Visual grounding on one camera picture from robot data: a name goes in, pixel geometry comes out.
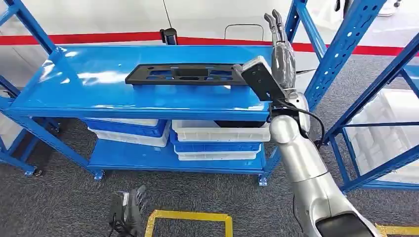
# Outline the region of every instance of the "white wall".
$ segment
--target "white wall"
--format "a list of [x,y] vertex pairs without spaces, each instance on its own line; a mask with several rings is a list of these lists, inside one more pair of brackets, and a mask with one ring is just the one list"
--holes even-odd
[[[169,27],[163,0],[23,0],[47,34],[92,34],[114,32],[155,32]],[[342,19],[333,12],[335,0],[310,0],[311,12],[325,43],[330,43]],[[224,38],[230,24],[260,24],[263,40],[270,41],[265,12],[277,9],[286,20],[291,0],[166,0],[171,24],[179,36]],[[0,1],[0,10],[5,9]],[[419,31],[419,0],[403,0],[399,12],[374,20],[361,45],[403,47]],[[13,17],[0,27],[3,35],[29,35]],[[260,27],[230,27],[227,39],[261,40]],[[302,24],[294,42],[309,43]],[[17,86],[24,86],[46,58],[40,46],[0,46],[0,74]],[[314,53],[296,52],[297,70],[318,65]]]

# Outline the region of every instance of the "black plastic tray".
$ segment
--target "black plastic tray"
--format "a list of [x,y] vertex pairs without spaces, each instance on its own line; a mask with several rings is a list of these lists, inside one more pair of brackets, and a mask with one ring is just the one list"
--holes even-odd
[[140,64],[126,77],[133,85],[247,85],[233,64]]

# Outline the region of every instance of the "shelf surface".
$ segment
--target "shelf surface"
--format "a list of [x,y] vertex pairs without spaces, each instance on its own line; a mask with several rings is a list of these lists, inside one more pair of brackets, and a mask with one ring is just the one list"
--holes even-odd
[[[268,103],[248,86],[133,86],[125,78],[138,64],[242,64],[258,55],[270,62],[271,52],[270,46],[63,46],[8,110],[33,116],[159,119],[205,119],[221,111],[232,116],[219,120],[264,120]],[[241,118],[243,113],[254,117]]]
[[262,174],[265,163],[263,147],[256,159],[251,160],[180,161],[170,142],[160,148],[98,139],[88,166],[99,169]]

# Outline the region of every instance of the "blue plastic crate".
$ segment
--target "blue plastic crate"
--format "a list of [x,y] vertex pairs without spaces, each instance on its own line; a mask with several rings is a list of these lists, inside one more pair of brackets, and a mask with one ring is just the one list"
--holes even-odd
[[177,152],[257,152],[260,147],[260,142],[179,142],[173,129],[170,141]]
[[90,118],[82,119],[82,121],[84,121],[89,128],[95,130],[121,132],[148,137],[161,137],[167,122],[167,120],[160,119],[156,126],[144,126],[122,122],[95,120]]

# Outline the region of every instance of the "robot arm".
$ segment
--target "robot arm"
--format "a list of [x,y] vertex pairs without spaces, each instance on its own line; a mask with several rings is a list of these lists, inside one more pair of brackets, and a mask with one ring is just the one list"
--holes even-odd
[[294,118],[277,116],[269,130],[284,161],[306,236],[380,236],[340,191],[316,146],[301,135]]
[[308,237],[378,237],[376,228],[353,207],[307,137],[310,119],[302,93],[295,92],[295,59],[283,38],[277,11],[265,14],[273,34],[272,68],[262,56],[235,65],[260,101],[271,101],[269,130],[277,143],[295,195],[302,230]]

